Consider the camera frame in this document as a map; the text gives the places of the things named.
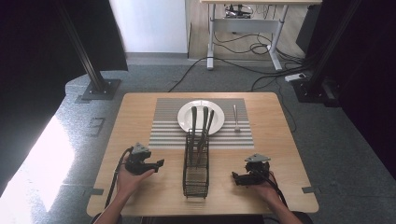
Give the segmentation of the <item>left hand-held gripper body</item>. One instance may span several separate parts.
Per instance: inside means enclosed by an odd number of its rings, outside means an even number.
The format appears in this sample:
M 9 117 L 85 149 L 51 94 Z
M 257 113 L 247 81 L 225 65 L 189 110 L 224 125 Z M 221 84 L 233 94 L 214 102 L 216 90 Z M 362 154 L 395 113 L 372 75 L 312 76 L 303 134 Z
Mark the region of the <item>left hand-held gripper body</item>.
M 140 143 L 136 143 L 125 162 L 125 169 L 133 175 L 142 175 L 146 171 L 156 170 L 155 163 L 145 163 L 145 159 L 151 156 L 151 151 Z

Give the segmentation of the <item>grey striped placemat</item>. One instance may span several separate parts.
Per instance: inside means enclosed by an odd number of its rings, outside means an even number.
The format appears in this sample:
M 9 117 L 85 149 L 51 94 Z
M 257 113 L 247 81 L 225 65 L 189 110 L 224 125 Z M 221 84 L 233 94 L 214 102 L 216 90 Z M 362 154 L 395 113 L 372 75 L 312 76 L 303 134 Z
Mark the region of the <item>grey striped placemat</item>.
M 148 142 L 150 149 L 183 149 L 187 132 L 177 122 L 179 109 L 195 100 L 207 100 L 217 104 L 224 112 L 225 122 L 221 129 L 208 135 L 211 149 L 253 149 L 254 142 L 243 98 L 159 98 Z M 240 132 L 234 131 L 233 105 L 237 106 Z

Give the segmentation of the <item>white round plate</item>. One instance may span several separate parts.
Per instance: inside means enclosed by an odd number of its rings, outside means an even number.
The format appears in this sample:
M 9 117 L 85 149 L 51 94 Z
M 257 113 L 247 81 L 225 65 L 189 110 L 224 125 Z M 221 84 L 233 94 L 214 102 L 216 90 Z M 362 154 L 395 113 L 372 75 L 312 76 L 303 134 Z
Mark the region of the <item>white round plate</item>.
M 184 104 L 178 111 L 177 122 L 182 130 L 187 132 L 192 128 L 192 111 L 191 108 L 197 108 L 196 128 L 201 129 L 204 123 L 204 107 L 208 108 L 208 112 L 214 111 L 214 116 L 209 128 L 209 134 L 218 132 L 225 122 L 223 110 L 215 103 L 207 100 L 195 100 Z

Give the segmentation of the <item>white power strip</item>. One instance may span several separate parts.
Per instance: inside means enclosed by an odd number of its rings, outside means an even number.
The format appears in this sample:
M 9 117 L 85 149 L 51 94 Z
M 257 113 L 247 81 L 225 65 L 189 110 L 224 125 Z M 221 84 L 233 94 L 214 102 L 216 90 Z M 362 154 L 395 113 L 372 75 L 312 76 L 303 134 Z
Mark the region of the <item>white power strip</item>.
M 284 77 L 286 82 L 291 82 L 293 80 L 298 80 L 298 79 L 303 79 L 303 78 L 306 78 L 306 75 L 304 73 L 298 73 L 298 74 L 288 75 L 288 76 Z

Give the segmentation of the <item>dark metal knife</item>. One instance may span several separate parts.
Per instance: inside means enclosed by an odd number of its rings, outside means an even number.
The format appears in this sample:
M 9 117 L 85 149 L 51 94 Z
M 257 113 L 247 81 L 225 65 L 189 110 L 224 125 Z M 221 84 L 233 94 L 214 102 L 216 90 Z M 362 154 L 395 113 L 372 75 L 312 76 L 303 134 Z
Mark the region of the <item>dark metal knife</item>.
M 198 145 L 197 145 L 197 159 L 198 160 L 200 160 L 200 158 L 201 158 L 201 154 L 202 154 L 202 145 L 203 145 L 203 143 L 204 143 L 204 140 L 205 140 L 205 132 L 206 132 L 206 124 L 207 124 L 207 119 L 208 119 L 208 107 L 207 106 L 204 106 L 204 108 L 203 108 L 203 115 L 204 115 L 204 118 L 203 118 L 203 126 L 202 126 L 202 132 L 201 132 L 201 138 L 200 138 L 200 141 L 199 141 L 199 143 L 198 143 Z

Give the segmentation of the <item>white frame desk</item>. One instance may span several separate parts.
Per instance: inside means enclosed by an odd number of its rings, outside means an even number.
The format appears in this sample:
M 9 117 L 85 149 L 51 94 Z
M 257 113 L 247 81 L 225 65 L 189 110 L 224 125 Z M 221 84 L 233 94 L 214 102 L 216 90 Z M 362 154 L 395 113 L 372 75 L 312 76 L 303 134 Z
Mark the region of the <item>white frame desk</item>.
M 276 71 L 280 71 L 282 66 L 277 57 L 276 47 L 283 29 L 289 6 L 316 6 L 322 0 L 200 0 L 201 3 L 209 5 L 208 28 L 209 39 L 207 48 L 206 68 L 214 68 L 214 34 L 215 32 L 237 32 L 237 33 L 269 33 L 273 35 L 273 40 L 267 48 L 271 61 Z M 283 7 L 278 20 L 266 19 L 217 19 L 217 5 L 280 5 Z

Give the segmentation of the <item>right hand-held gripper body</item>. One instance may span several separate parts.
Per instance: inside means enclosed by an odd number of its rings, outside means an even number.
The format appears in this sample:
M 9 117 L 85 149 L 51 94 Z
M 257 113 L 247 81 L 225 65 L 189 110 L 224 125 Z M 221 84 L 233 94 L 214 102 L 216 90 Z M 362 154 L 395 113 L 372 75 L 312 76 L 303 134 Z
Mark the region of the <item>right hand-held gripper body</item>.
M 269 178 L 269 157 L 261 154 L 253 154 L 245 159 L 247 183 L 249 185 L 259 185 Z

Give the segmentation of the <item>silver fork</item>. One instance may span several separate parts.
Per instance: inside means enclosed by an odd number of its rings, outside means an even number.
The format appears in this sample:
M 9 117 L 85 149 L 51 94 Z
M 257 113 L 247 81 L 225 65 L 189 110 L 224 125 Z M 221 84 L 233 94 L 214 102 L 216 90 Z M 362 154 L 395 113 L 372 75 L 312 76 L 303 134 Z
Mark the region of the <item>silver fork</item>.
M 233 105 L 233 115 L 234 115 L 234 123 L 235 123 L 234 131 L 236 133 L 239 133 L 241 130 L 240 130 L 240 127 L 239 127 L 238 111 L 237 111 L 237 106 L 236 105 Z

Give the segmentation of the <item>black metal stand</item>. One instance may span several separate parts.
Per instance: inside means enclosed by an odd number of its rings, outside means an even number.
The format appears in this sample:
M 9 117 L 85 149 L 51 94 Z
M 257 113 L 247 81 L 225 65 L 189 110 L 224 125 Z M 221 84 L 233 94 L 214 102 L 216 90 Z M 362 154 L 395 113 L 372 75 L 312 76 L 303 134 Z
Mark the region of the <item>black metal stand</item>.
M 120 85 L 120 80 L 103 78 L 100 71 L 92 64 L 89 54 L 84 49 L 63 0 L 55 0 L 55 6 L 60 20 L 77 52 L 79 60 L 90 79 L 88 87 L 84 93 L 78 97 L 78 102 L 82 104 L 83 102 L 90 102 L 92 100 L 112 100 Z
M 332 23 L 332 29 L 326 40 L 306 64 L 310 78 L 291 82 L 297 99 L 301 103 L 338 106 L 336 82 L 329 76 L 328 70 L 331 66 L 331 58 L 335 57 L 336 47 L 340 46 L 340 40 L 361 4 L 361 0 L 341 1 L 346 3 L 344 12 L 339 16 L 338 21 Z

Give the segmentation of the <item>person's left hand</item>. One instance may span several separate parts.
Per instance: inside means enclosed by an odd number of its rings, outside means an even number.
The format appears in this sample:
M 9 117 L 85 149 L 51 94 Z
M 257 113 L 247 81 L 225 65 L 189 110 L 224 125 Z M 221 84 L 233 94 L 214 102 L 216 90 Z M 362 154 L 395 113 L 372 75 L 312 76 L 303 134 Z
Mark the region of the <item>person's left hand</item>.
M 134 192 L 138 189 L 140 183 L 154 173 L 145 172 L 142 175 L 133 175 L 129 173 L 125 169 L 125 162 L 127 161 L 127 159 L 127 156 L 123 157 L 120 169 L 118 171 L 117 193 L 127 193 L 132 196 Z

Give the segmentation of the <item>dark metal spoon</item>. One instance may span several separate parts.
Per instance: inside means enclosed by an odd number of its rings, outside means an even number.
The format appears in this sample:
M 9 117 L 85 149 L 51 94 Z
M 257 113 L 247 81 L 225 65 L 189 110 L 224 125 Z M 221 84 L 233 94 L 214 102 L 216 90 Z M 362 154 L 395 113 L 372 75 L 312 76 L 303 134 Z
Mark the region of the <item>dark metal spoon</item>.
M 189 143 L 189 159 L 190 165 L 192 165 L 192 157 L 193 157 L 193 148 L 194 148 L 194 137 L 195 137 L 195 130 L 196 130 L 196 120 L 197 120 L 197 108 L 196 106 L 191 107 L 192 113 L 192 126 L 191 126 L 191 138 Z

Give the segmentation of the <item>grey floor socket cover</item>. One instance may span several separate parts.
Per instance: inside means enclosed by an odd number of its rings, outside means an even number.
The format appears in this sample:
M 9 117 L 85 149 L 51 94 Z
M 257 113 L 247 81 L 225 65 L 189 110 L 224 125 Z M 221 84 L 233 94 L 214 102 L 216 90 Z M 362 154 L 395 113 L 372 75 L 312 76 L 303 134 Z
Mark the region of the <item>grey floor socket cover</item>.
M 105 118 L 91 118 L 88 125 L 88 136 L 97 137 L 103 129 Z

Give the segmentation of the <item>dark metal utensil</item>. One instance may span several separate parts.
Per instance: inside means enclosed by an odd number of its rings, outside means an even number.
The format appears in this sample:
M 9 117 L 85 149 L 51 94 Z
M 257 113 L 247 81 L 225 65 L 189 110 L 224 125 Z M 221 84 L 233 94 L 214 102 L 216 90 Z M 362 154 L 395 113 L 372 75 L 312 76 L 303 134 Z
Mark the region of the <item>dark metal utensil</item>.
M 202 154 L 203 154 L 203 151 L 204 151 L 205 142 L 206 142 L 206 139 L 207 139 L 207 137 L 209 135 L 209 131 L 210 131 L 210 128 L 211 128 L 212 120 L 214 118 L 214 114 L 215 114 L 215 111 L 211 110 L 210 114 L 209 114 L 209 119 L 207 120 L 207 124 L 206 124 L 205 130 L 203 131 L 203 134 L 202 134 L 202 139 L 201 139 L 202 141 L 201 141 L 200 146 L 198 147 L 198 158 L 199 158 L 199 160 L 202 157 Z

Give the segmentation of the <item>person's right hand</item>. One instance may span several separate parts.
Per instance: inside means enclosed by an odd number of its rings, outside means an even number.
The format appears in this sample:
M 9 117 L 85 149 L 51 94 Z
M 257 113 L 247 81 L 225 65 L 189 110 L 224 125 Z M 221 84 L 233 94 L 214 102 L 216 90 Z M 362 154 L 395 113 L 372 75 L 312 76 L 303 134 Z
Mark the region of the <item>person's right hand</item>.
M 276 192 L 276 189 L 268 182 L 264 182 L 260 185 L 253 185 L 251 188 L 259 194 L 259 196 L 268 204 L 282 203 L 280 196 Z

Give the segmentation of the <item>dark curtain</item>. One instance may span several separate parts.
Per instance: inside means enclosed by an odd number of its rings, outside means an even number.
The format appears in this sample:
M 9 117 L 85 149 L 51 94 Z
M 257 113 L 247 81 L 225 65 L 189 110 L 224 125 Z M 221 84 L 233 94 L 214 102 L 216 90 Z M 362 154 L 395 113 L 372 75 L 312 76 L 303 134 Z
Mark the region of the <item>dark curtain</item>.
M 307 57 L 320 48 L 347 4 L 322 0 Z M 338 105 L 396 177 L 396 0 L 361 0 L 344 32 L 329 76 Z

